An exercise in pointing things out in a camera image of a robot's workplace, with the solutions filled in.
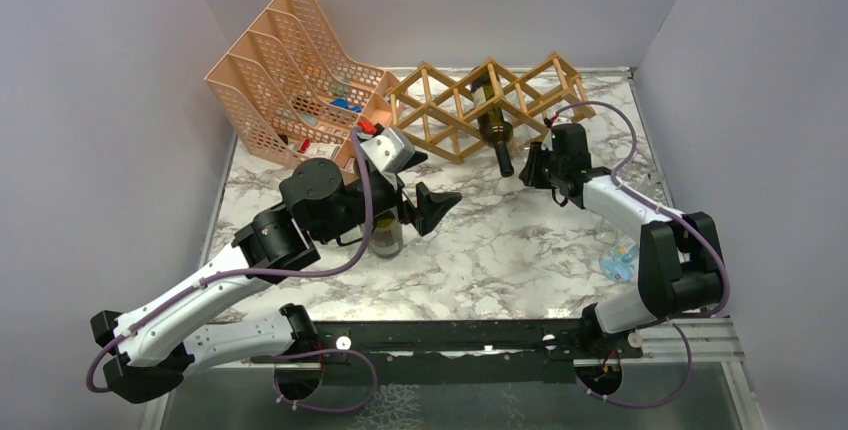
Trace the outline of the green wine bottle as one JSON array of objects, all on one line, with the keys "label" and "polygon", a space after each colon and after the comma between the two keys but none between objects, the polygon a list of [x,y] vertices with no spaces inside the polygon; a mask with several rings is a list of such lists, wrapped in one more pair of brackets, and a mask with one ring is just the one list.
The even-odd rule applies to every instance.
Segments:
[{"label": "green wine bottle", "polygon": [[386,211],[374,219],[368,248],[377,257],[391,259],[403,248],[403,230],[394,211]]},{"label": "green wine bottle", "polygon": [[[494,89],[488,76],[481,76],[470,85],[475,107],[483,105],[494,97]],[[499,106],[493,106],[477,118],[479,132],[483,142],[491,147],[496,155],[500,175],[504,178],[514,174],[509,153],[509,143],[513,137],[513,126],[506,119]]]}]

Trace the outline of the wooden wine rack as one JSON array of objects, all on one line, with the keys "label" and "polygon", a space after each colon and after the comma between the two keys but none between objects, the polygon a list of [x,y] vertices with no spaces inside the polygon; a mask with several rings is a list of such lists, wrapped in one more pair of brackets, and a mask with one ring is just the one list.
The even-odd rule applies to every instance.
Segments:
[{"label": "wooden wine rack", "polygon": [[555,52],[524,73],[493,58],[462,77],[422,62],[386,96],[391,125],[419,149],[454,164],[486,147],[479,118],[487,111],[502,111],[514,128],[508,148],[518,150],[541,141],[544,121],[567,104],[573,108],[557,118],[559,123],[592,118],[595,111],[586,99],[580,73]]}]

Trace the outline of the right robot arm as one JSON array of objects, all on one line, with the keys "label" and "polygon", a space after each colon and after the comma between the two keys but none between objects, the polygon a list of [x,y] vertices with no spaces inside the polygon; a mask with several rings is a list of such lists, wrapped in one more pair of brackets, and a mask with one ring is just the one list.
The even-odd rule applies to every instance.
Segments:
[{"label": "right robot arm", "polygon": [[550,191],[561,206],[602,217],[638,244],[635,288],[582,310],[576,334],[585,354],[600,357],[618,334],[724,300],[714,220],[668,209],[594,165],[583,126],[555,125],[545,141],[532,143],[519,178]]}]

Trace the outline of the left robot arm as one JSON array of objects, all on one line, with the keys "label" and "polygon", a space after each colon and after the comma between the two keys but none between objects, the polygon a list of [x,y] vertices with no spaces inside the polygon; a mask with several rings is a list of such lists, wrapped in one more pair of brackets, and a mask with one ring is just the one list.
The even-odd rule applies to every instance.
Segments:
[{"label": "left robot arm", "polygon": [[105,310],[91,319],[100,352],[87,371],[87,388],[144,403],[224,363],[279,354],[294,361],[306,358],[317,337],[300,305],[231,324],[215,319],[285,279],[316,277],[319,244],[355,228],[371,234],[377,218],[390,210],[426,235],[462,198],[418,184],[415,200],[408,201],[402,189],[375,169],[346,183],[328,159],[302,162],[282,181],[281,202],[257,214],[194,274],[135,310]]}]

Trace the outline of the green wine bottle front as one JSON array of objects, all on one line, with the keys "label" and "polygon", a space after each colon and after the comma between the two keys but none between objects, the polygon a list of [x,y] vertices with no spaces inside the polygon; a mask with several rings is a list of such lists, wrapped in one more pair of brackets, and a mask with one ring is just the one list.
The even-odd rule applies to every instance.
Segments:
[{"label": "green wine bottle front", "polygon": [[403,230],[394,211],[386,211],[374,219],[368,248],[377,257],[391,259],[403,248]]}]

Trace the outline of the clear bottle blue label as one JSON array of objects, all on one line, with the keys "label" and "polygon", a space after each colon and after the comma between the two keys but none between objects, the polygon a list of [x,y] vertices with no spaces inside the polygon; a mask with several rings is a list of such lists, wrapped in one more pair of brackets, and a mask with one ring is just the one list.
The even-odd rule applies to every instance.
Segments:
[{"label": "clear bottle blue label", "polygon": [[596,225],[595,238],[606,246],[599,257],[603,275],[616,283],[634,280],[638,273],[639,245],[606,219]]}]

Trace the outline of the blue item in organizer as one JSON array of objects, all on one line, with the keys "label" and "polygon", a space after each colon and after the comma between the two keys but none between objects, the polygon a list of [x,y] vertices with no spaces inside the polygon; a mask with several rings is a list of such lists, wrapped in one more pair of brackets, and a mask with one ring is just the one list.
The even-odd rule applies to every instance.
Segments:
[{"label": "blue item in organizer", "polygon": [[349,110],[349,111],[354,112],[354,113],[360,113],[360,112],[361,112],[361,107],[360,107],[360,106],[358,106],[358,105],[354,105],[354,104],[352,104],[352,103],[349,103],[349,102],[348,102],[346,99],[344,99],[344,98],[337,98],[337,99],[335,99],[335,100],[332,100],[332,101],[330,102],[330,104],[331,104],[331,105],[333,105],[333,106],[335,106],[335,107],[338,107],[338,108],[341,108],[341,109],[345,109],[345,110]]}]

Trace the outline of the red item in organizer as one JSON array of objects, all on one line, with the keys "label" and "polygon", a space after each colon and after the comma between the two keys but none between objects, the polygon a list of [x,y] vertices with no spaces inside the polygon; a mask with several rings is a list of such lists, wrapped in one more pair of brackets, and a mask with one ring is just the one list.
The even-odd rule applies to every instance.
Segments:
[{"label": "red item in organizer", "polygon": [[299,145],[298,152],[301,153],[301,154],[304,154],[307,151],[307,149],[309,148],[310,144],[311,144],[311,140],[308,139],[308,138],[305,138],[301,142],[301,144]]}]

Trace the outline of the pink plastic file organizer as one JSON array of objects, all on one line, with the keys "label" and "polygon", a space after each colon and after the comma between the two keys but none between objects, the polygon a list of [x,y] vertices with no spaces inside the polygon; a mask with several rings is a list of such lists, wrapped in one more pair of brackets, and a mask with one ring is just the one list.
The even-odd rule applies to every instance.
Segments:
[{"label": "pink plastic file organizer", "polygon": [[[205,81],[251,155],[288,169],[322,156],[346,182],[354,178],[352,128],[390,126],[386,96],[400,82],[352,59],[317,0],[272,0]],[[361,112],[331,105],[337,98]],[[301,154],[305,138],[311,144]]]}]

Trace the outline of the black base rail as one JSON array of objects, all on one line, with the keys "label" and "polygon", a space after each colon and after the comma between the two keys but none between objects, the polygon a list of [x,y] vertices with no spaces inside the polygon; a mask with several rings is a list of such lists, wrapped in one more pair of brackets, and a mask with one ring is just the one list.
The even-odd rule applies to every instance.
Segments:
[{"label": "black base rail", "polygon": [[317,321],[317,337],[296,362],[255,357],[285,387],[541,382],[573,384],[575,364],[638,359],[624,334],[602,336],[577,319]]}]

